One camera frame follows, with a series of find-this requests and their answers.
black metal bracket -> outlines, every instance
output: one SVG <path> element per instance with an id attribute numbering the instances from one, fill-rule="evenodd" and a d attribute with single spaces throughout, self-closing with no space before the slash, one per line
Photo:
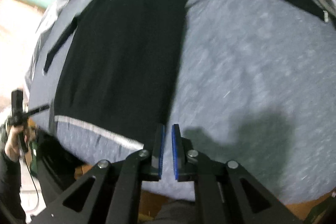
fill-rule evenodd
<path id="1" fill-rule="evenodd" d="M 194 150 L 178 124 L 172 127 L 172 144 L 177 181 L 194 181 L 200 223 L 302 223 L 239 163 L 223 164 Z"/>
<path id="2" fill-rule="evenodd" d="M 142 181 L 161 178 L 164 132 L 158 125 L 152 150 L 136 151 L 113 164 L 98 162 L 31 223 L 137 223 Z"/>

black sweatshirt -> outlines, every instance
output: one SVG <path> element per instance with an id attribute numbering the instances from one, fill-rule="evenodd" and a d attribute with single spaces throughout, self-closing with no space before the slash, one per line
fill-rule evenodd
<path id="1" fill-rule="evenodd" d="M 92 0 L 50 50 L 77 28 L 54 101 L 62 115 L 145 145 L 170 110 L 183 42 L 187 0 Z M 312 0 L 286 0 L 321 19 Z"/>
<path id="2" fill-rule="evenodd" d="M 12 162 L 4 150 L 0 151 L 0 200 L 18 220 L 26 223 L 26 214 L 20 199 L 21 169 L 20 162 Z"/>

